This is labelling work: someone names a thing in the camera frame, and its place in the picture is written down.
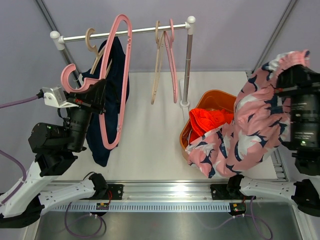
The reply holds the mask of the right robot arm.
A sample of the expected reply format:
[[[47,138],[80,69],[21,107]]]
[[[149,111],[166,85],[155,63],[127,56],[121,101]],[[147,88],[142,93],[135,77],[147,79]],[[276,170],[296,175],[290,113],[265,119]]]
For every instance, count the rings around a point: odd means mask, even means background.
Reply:
[[[320,75],[301,63],[284,70],[277,78],[276,95],[290,103],[290,140],[283,144],[292,150],[301,174],[320,175]],[[295,204],[305,214],[320,215],[320,182],[267,182],[237,175],[226,185],[228,196],[278,199]]]

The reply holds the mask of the orange shorts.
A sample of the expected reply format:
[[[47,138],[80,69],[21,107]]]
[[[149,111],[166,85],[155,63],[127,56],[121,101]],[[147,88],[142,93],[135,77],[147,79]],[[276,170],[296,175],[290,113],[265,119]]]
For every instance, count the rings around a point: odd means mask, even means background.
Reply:
[[[194,108],[189,112],[189,121],[191,124],[191,133],[189,143],[203,136],[205,133],[216,129],[225,123],[230,124],[234,114],[225,109],[206,110]]]

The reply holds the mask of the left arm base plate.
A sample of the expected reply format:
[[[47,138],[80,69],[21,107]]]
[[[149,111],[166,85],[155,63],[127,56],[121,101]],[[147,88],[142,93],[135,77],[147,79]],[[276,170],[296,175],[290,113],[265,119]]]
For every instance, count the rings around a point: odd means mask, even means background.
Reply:
[[[107,189],[98,190],[91,197],[81,198],[81,200],[104,200],[108,201],[109,198],[111,200],[122,200],[123,199],[123,191],[124,185],[123,184],[113,184],[108,183]]]

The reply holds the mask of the beige plastic hanger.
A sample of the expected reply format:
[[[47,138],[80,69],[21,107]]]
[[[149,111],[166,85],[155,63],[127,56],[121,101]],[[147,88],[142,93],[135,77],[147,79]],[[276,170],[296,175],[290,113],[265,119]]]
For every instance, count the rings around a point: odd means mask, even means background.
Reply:
[[[156,42],[156,59],[155,59],[155,69],[154,69],[154,81],[151,92],[151,104],[153,105],[156,100],[156,95],[158,91],[161,68],[163,63],[163,48],[164,48],[164,33],[159,33],[160,21],[157,20],[155,24],[155,42]]]
[[[95,54],[95,60],[93,62],[93,65],[90,69],[90,74],[93,75],[95,73],[95,70],[98,66],[99,61],[102,59],[102,57],[104,56],[104,49],[105,47],[103,46],[101,50],[97,49],[96,45],[91,45],[90,43],[90,36],[95,32],[94,28],[88,28],[86,33],[85,33],[85,44],[87,49],[90,52],[93,52]]]

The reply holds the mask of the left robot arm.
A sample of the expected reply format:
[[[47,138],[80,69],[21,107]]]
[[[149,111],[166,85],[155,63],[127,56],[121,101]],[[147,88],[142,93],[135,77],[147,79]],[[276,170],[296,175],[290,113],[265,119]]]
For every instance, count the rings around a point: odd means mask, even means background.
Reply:
[[[84,141],[92,114],[104,112],[106,83],[102,79],[87,90],[53,90],[53,96],[67,104],[67,117],[62,126],[40,122],[33,127],[28,142],[35,159],[29,170],[17,163],[22,177],[0,196],[2,229],[24,228],[64,203],[100,200],[107,195],[108,184],[100,173],[59,190],[43,190],[71,167],[77,159],[74,153],[86,150]]]

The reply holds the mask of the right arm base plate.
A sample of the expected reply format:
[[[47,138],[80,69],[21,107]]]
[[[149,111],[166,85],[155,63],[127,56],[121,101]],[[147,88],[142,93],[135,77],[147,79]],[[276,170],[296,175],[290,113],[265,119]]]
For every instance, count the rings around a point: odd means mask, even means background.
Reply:
[[[212,200],[242,200],[243,195],[227,190],[227,184],[211,184],[210,193]]]

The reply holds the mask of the navy blue shorts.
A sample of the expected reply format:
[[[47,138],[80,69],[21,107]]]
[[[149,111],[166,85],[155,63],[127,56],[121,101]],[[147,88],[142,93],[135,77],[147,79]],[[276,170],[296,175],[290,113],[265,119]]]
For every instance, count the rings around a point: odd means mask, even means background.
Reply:
[[[106,76],[105,88],[105,113],[107,138],[113,142],[117,135],[118,114],[122,99],[123,74],[125,68],[125,53],[119,38],[116,36],[113,40],[109,54],[108,64],[109,72]],[[91,116],[90,124],[86,134],[86,141],[92,152],[93,160],[96,164],[106,167],[111,153],[103,145],[101,137],[99,115],[94,113]]]

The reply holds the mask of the pink plastic hanger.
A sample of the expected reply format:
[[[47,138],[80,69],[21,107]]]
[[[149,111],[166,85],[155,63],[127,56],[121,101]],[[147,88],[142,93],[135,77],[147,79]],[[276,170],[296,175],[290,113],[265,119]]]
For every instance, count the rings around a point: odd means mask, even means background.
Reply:
[[[173,19],[169,19],[169,25],[171,30],[171,35],[164,31],[164,44],[167,52],[169,69],[171,74],[172,81],[172,91],[173,91],[173,102],[176,104],[178,101],[178,79],[177,79],[177,70],[176,70],[176,62],[173,51],[173,42],[175,40],[175,32],[174,32],[174,24]]]
[[[114,57],[123,57],[123,60],[115,62],[114,60],[110,60],[110,54],[113,47],[114,39],[116,37],[117,29],[121,22],[125,22],[127,25],[127,44],[126,44],[126,52],[123,50],[120,53],[114,54]],[[115,140],[110,143],[108,141],[107,135],[107,125],[105,120],[105,115],[102,113],[99,115],[99,126],[100,133],[103,146],[111,150],[115,148],[122,135],[122,126],[125,115],[125,106],[127,101],[127,90],[128,90],[128,79],[129,79],[129,66],[130,66],[130,55],[131,55],[131,43],[132,43],[132,23],[129,18],[125,14],[119,14],[116,16],[111,30],[109,32],[106,44],[104,46],[99,77],[92,78],[86,77],[83,80],[83,85],[80,88],[74,89],[69,84],[69,75],[76,70],[75,64],[67,65],[60,76],[61,84],[68,93],[84,93],[85,91],[91,89],[92,87],[96,87],[98,83],[101,83],[103,80],[107,80],[111,83],[114,83],[115,88],[115,96],[118,98],[118,104],[116,107],[118,113],[117,120],[117,132],[115,136]]]

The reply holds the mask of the pink patterned shorts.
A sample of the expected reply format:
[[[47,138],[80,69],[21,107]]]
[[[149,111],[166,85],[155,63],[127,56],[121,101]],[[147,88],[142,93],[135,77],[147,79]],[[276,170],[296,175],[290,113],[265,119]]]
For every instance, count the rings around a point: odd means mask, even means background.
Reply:
[[[288,97],[276,95],[278,76],[310,64],[310,52],[290,51],[257,69],[238,93],[231,123],[202,134],[187,147],[187,163],[207,178],[230,178],[267,159],[290,134]]]

